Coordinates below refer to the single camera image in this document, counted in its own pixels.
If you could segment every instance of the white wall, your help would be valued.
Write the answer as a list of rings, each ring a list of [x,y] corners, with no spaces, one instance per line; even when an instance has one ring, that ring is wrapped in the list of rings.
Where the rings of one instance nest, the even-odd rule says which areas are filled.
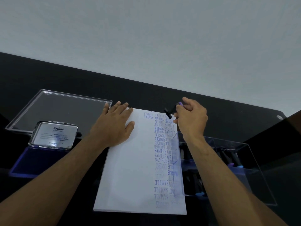
[[[301,0],[0,0],[0,51],[301,109]]]

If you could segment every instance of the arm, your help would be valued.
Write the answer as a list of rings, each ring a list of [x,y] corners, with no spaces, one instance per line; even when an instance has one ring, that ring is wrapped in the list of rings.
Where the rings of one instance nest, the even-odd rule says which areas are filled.
[[[174,120],[179,125],[197,165],[219,225],[286,225],[272,210],[251,194],[228,166],[206,143],[203,136],[206,109],[197,101],[183,98]]]
[[[117,102],[102,114],[89,135],[65,157],[0,203],[0,225],[56,225],[77,186],[100,153],[127,140],[134,122],[125,124],[133,109]]]

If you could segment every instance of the black desk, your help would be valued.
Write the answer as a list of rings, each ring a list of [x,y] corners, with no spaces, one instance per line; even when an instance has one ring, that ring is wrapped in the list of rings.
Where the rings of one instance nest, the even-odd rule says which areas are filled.
[[[27,102],[40,90],[48,89],[97,98],[129,102],[133,108],[162,112],[170,108],[183,96],[199,101],[207,108],[209,120],[205,136],[244,142],[256,134],[275,125],[285,117],[280,111],[232,102],[219,98],[198,95],[185,91],[155,86],[132,80],[117,78],[57,64],[37,61],[19,56],[0,53],[0,113],[2,128],[12,120]],[[2,130],[5,147],[0,151],[0,201],[19,189],[28,179],[10,178],[5,175],[28,142],[28,137]],[[18,138],[17,145],[10,145]],[[94,225],[103,217],[111,217],[112,222],[133,225],[160,223],[179,225],[179,221],[195,223],[203,218],[202,206],[194,199],[186,199],[187,216],[167,216],[126,213],[93,213],[93,204],[100,182],[101,168],[107,151],[104,151],[83,178],[60,223],[65,222]]]

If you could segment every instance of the ink pad lid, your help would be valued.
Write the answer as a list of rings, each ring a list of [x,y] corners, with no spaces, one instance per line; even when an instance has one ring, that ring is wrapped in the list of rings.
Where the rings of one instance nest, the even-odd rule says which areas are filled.
[[[77,125],[57,121],[39,121],[28,144],[37,148],[69,150],[77,134]]]

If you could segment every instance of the forearm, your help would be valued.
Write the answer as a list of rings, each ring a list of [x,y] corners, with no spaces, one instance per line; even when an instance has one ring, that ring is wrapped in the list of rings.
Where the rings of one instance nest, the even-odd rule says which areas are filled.
[[[103,151],[83,139],[71,152],[0,204],[0,225],[56,225],[78,184]]]
[[[203,137],[187,144],[221,226],[286,225],[245,188]]]

